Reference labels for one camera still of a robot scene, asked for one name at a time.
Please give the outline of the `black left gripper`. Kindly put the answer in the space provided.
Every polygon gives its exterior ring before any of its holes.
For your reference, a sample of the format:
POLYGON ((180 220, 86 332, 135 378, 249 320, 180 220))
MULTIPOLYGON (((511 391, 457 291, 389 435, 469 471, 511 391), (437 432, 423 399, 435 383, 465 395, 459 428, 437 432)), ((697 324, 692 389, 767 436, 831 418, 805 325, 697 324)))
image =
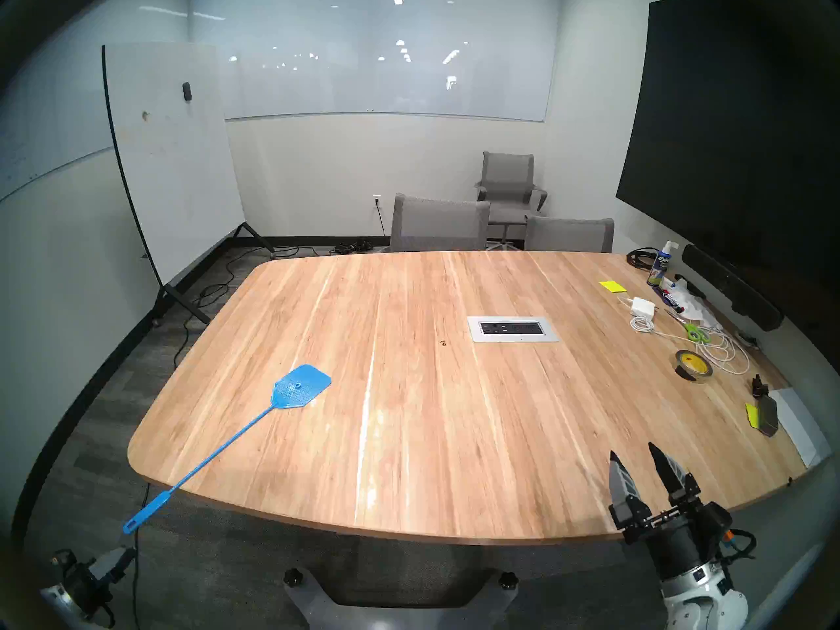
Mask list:
POLYGON ((109 586, 123 579, 136 557, 136 549, 117 547, 87 562, 68 558, 62 566, 63 597, 78 614, 95 614, 100 609, 111 612, 109 586))

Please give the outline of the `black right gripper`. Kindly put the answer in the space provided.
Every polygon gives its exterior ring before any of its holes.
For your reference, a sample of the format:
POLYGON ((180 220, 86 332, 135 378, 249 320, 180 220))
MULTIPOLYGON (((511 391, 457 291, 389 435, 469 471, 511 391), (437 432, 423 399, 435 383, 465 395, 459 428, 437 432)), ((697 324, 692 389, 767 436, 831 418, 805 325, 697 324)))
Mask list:
POLYGON ((708 541, 698 522, 704 505, 693 474, 652 442, 648 443, 654 466, 667 493, 670 509, 653 516, 642 501, 635 481, 618 455, 609 455, 608 486, 612 520, 624 543, 641 543, 648 550, 660 580, 673 579, 711 559, 708 541))

